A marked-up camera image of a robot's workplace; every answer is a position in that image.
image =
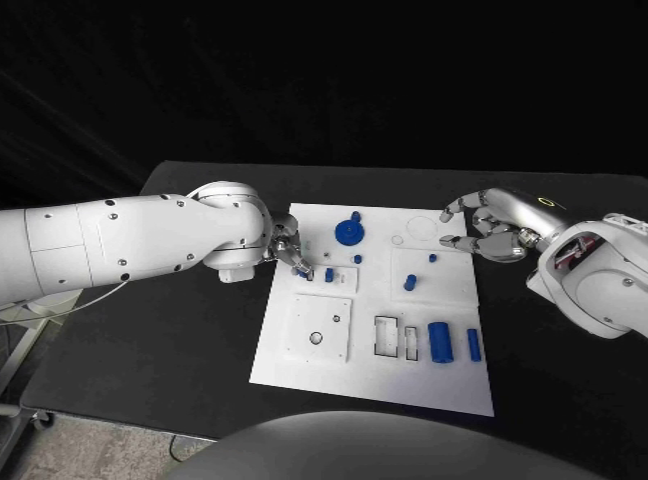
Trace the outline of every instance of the black table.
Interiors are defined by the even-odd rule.
[[[280,211],[291,202],[439,210],[510,186],[582,220],[619,212],[648,221],[648,180],[616,175],[165,162],[142,194],[184,194],[216,180],[252,185]],[[611,477],[648,478],[648,340],[579,329],[526,288],[534,257],[474,264],[494,418],[249,383],[273,264],[237,284],[198,265],[132,282],[71,314],[22,405],[210,438],[302,412],[374,410],[491,433]],[[80,303],[109,288],[89,289]]]

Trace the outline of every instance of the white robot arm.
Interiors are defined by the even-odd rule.
[[[256,191],[214,182],[197,200],[149,195],[0,211],[0,308],[80,288],[193,267],[226,283],[249,280],[276,258],[305,275],[296,220],[272,219]]]
[[[442,245],[504,263],[534,249],[528,288],[589,333],[616,338],[632,329],[648,338],[648,224],[619,214],[573,223],[556,202],[501,188],[456,199],[442,222],[466,208],[484,238],[446,236]]]

